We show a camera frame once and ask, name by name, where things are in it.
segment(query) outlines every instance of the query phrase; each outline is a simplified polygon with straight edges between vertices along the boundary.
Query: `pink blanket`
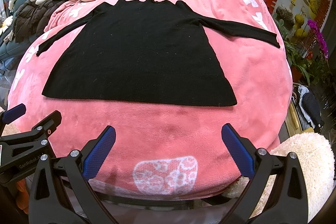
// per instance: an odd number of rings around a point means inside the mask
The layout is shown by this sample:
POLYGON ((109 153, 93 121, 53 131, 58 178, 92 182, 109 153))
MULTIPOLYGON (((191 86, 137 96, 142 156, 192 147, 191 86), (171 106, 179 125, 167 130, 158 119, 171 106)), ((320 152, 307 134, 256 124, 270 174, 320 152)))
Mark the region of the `pink blanket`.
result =
MULTIPOLYGON (((103 1, 63 4, 53 14, 46 33, 24 55, 9 94, 11 107, 19 103, 27 107, 27 114, 16 122, 20 130, 29 130, 59 110, 62 124, 50 141, 56 155, 65 156, 96 138, 106 125, 112 125, 117 132, 115 146, 90 183, 104 193, 142 199, 205 198, 222 192, 238 178, 240 173, 221 140, 225 123, 231 123, 256 147, 273 149, 278 145, 292 80, 283 41, 263 0, 183 0, 199 14, 278 34, 281 49, 254 39, 224 37, 205 28, 236 94, 238 104, 234 107, 43 97, 41 92, 51 69, 82 27, 55 42, 40 57, 35 55, 38 45, 103 1)), ((112 5, 117 2, 105 1, 112 5)))

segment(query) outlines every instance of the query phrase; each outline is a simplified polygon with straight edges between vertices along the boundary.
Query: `blue gripper pad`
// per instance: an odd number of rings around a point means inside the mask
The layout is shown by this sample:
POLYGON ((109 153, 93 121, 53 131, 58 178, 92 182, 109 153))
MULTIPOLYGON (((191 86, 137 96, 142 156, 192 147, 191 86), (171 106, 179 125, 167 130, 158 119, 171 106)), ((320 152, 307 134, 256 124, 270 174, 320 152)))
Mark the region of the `blue gripper pad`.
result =
POLYGON ((16 119, 26 114, 26 106, 24 104, 19 104, 10 110, 7 110, 2 115, 2 122, 4 124, 10 124, 14 122, 16 119))
POLYGON ((222 127, 222 140, 235 161, 240 173, 244 177, 252 179, 255 174, 254 160, 238 138, 238 134, 231 125, 222 127))
POLYGON ((116 131, 109 127, 84 161, 83 177, 86 180, 96 177, 115 141, 116 131))

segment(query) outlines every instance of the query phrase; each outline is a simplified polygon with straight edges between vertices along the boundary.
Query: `black long-sleeve garment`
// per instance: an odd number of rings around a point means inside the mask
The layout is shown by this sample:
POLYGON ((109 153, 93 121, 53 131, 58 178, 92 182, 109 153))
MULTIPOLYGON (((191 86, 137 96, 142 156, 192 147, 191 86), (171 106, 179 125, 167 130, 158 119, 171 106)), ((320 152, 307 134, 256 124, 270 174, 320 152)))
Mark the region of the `black long-sleeve garment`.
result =
POLYGON ((181 0, 119 0, 60 30, 37 56, 84 24, 52 69, 44 96, 232 106, 236 97, 202 26, 280 48, 274 33, 199 15, 181 0))

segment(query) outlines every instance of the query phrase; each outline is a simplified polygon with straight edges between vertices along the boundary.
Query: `flower pot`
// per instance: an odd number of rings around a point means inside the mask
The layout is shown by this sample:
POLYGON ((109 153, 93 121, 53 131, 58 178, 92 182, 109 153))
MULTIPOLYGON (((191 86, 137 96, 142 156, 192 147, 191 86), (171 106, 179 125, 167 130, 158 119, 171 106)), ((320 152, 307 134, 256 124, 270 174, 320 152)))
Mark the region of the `flower pot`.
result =
POLYGON ((303 76, 302 73, 300 73, 296 67, 291 66, 291 72, 292 72, 292 79, 293 79, 293 83, 298 83, 299 80, 301 79, 301 77, 303 76))

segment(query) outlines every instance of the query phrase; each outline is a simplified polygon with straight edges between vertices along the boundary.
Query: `silver screw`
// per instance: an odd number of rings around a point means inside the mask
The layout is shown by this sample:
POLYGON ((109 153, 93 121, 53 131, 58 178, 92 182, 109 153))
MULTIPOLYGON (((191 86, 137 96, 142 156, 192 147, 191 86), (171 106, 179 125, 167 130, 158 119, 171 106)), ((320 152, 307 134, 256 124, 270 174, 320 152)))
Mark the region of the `silver screw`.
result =
POLYGON ((71 157, 77 157, 79 155, 79 151, 78 150, 73 150, 73 151, 71 151, 71 153, 70 153, 70 156, 71 157))
POLYGON ((48 158, 48 155, 46 155, 46 154, 43 154, 42 156, 41 156, 41 160, 46 160, 48 158))
POLYGON ((297 158, 297 155, 296 155, 296 153, 294 153, 294 152, 290 152, 290 153, 289 153, 289 156, 290 156, 292 159, 296 159, 296 158, 297 158))
POLYGON ((267 151, 264 148, 260 148, 260 149, 258 149, 258 154, 264 156, 264 155, 267 154, 267 151))

